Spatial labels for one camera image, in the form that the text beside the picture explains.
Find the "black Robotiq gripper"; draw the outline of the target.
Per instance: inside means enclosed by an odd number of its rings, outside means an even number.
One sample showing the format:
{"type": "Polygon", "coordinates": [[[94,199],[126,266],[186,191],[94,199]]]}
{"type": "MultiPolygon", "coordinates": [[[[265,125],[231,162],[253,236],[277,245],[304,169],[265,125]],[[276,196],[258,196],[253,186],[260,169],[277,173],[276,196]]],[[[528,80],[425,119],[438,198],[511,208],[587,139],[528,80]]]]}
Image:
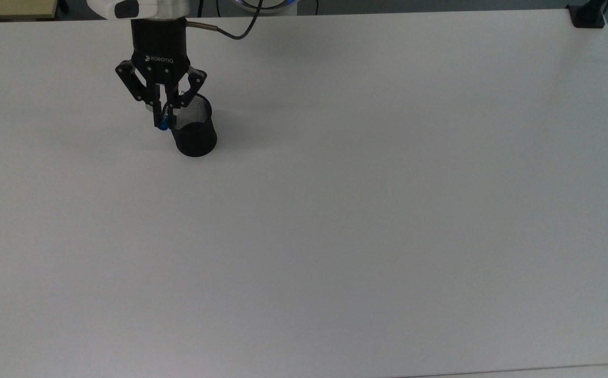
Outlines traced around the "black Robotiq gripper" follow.
{"type": "Polygon", "coordinates": [[[177,117],[191,105],[207,74],[188,67],[185,18],[132,19],[130,26],[134,52],[131,60],[117,65],[115,72],[134,100],[142,101],[150,110],[154,126],[166,130],[159,85],[172,87],[168,89],[168,114],[177,117]],[[189,89],[180,94],[183,76],[188,79],[189,89]]]}

